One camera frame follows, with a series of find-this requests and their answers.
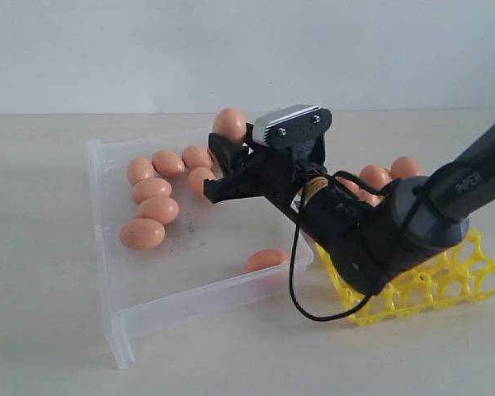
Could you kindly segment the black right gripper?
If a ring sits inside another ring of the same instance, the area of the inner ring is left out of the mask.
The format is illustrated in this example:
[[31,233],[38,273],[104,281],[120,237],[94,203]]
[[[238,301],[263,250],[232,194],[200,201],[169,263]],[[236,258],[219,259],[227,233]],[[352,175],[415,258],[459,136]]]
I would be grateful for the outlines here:
[[212,204],[263,197],[285,215],[298,214],[304,185],[326,172],[324,142],[271,148],[210,133],[208,150],[224,175],[204,181],[204,196]]

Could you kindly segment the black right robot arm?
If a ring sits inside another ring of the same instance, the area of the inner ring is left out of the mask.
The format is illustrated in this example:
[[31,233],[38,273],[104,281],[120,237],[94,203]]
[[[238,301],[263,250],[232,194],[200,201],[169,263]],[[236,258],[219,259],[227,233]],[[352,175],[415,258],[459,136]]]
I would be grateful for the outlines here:
[[495,124],[454,161],[430,176],[396,181],[369,205],[325,168],[331,123],[330,110],[296,105],[259,117],[240,144],[210,134],[223,176],[205,182],[206,198],[266,198],[363,295],[377,295],[399,274],[461,243],[469,216],[495,200]]

